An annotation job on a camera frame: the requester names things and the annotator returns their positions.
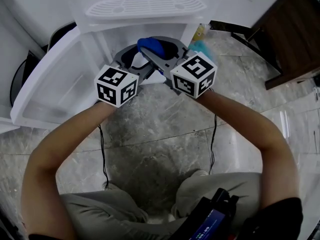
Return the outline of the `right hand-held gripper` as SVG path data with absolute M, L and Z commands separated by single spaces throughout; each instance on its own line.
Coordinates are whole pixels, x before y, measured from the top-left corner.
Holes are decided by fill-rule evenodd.
M 203 52 L 197 52 L 178 65 L 188 48 L 178 39 L 153 36 L 152 47 L 140 49 L 144 57 L 163 71 L 170 71 L 175 90 L 197 99 L 215 82 L 217 65 Z

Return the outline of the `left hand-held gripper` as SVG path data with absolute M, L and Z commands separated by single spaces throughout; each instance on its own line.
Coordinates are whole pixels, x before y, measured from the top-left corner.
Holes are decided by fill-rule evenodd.
M 97 99 L 120 108 L 137 94 L 138 84 L 148 79 L 155 71 L 155 65 L 147 62 L 141 67 L 132 66 L 134 57 L 139 53 L 137 45 L 130 45 L 114 56 L 114 61 L 131 73 L 110 65 L 104 65 L 94 79 Z

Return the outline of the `blue cloth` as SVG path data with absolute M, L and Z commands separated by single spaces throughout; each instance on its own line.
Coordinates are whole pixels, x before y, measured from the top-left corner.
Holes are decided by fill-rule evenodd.
M 161 59 L 166 58 L 165 50 L 160 43 L 160 41 L 153 37 L 148 38 L 140 38 L 137 41 L 137 50 L 141 52 L 141 48 L 146 48 L 147 50 L 151 51 Z

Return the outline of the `person's right forearm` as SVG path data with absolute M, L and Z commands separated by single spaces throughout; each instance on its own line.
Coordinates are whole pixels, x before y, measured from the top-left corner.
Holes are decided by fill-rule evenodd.
M 293 153 L 272 121 L 212 90 L 206 91 L 196 101 L 228 123 L 260 151 L 261 208 L 300 196 L 298 168 Z

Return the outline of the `person's left forearm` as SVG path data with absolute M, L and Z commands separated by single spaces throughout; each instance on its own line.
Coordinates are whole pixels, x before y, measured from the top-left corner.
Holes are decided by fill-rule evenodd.
M 77 238 L 58 191 L 56 174 L 77 146 L 115 110 L 114 106 L 98 102 L 54 129 L 33 150 L 21 188 L 21 216 L 28 235 Z

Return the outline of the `teal fluffy duster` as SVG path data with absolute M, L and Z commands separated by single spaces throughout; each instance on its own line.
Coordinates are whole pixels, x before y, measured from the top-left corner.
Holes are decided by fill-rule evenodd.
M 188 48 L 194 52 L 202 52 L 206 55 L 211 61 L 214 63 L 217 62 L 216 55 L 212 52 L 212 50 L 205 44 L 203 40 L 192 41 Z

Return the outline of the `yellow plastic bottle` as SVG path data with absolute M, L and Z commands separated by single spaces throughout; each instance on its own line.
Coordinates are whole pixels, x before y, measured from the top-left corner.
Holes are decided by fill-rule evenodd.
M 203 40 L 207 32 L 208 32 L 207 25 L 206 24 L 199 24 L 197 30 L 194 33 L 192 40 L 195 42 Z

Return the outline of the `white slotted drip tray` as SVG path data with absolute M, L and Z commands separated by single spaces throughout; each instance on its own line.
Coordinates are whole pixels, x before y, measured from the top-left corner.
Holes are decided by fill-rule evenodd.
M 188 16 L 207 5 L 201 0 L 101 0 L 85 12 L 96 20 L 126 20 Z

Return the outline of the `black curved chair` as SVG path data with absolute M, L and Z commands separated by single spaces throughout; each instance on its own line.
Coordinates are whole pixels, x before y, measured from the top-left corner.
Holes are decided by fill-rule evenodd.
M 41 49 L 47 53 L 63 36 L 65 36 L 69 31 L 77 26 L 75 22 L 68 23 L 60 28 L 58 28 L 50 37 L 48 44 L 42 46 Z M 34 71 L 35 67 L 40 62 L 31 51 L 28 52 L 26 59 L 17 68 L 13 79 L 11 81 L 9 90 L 9 101 L 11 107 L 13 107 L 14 102 L 25 84 L 26 80 L 29 78 L 31 73 Z

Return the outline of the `dark brown wooden table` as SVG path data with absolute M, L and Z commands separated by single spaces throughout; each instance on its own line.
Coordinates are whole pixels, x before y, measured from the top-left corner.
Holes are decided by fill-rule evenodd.
M 210 26 L 229 32 L 278 71 L 265 81 L 267 90 L 307 79 L 320 87 L 320 0 L 276 0 L 251 28 L 216 20 Z

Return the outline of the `beige grey trousers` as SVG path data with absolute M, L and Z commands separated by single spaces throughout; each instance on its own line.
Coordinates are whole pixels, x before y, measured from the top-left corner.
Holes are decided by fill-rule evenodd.
M 260 207 L 261 174 L 233 172 L 204 175 L 197 171 L 185 179 L 172 207 L 174 221 L 149 224 L 147 213 L 119 188 L 62 194 L 79 240 L 168 240 L 185 222 L 201 198 L 211 199 L 219 188 L 239 197 L 230 232 L 237 234 Z

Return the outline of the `black device with screen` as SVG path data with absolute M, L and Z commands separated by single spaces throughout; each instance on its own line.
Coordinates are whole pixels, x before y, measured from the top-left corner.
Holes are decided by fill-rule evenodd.
M 218 188 L 212 199 L 200 200 L 168 240 L 229 240 L 238 200 L 237 195 Z

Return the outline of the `black shirt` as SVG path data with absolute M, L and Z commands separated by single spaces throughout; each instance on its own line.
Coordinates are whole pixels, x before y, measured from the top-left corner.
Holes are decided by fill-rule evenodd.
M 127 209 L 84 195 L 65 194 L 62 200 L 78 240 L 169 240 L 185 221 L 147 224 L 146 213 L 129 196 Z M 229 240 L 297 240 L 303 222 L 302 202 L 287 198 L 259 210 L 229 230 Z

